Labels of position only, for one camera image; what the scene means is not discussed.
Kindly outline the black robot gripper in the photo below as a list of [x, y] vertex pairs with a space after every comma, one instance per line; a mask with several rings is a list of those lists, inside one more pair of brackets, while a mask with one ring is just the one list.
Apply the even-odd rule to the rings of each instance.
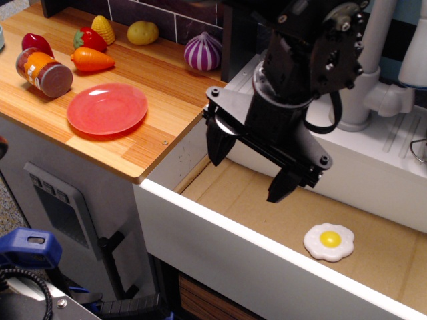
[[310, 55], [269, 50], [255, 68], [253, 92], [210, 87], [206, 119], [207, 152], [218, 166], [236, 141], [276, 164], [280, 171], [268, 188], [267, 201], [280, 202], [296, 187], [314, 187], [332, 166], [313, 138], [320, 128], [306, 120], [310, 103], [320, 96], [311, 88]]

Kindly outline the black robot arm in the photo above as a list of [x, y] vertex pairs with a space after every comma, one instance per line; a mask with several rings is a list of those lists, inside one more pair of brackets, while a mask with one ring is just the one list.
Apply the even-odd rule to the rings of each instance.
[[363, 1], [230, 1], [272, 30], [252, 76], [253, 93], [210, 87], [203, 115], [207, 150], [218, 165], [236, 141], [275, 163], [268, 189], [276, 203], [297, 187], [313, 187], [332, 159], [314, 139], [342, 118], [340, 91], [363, 72]]

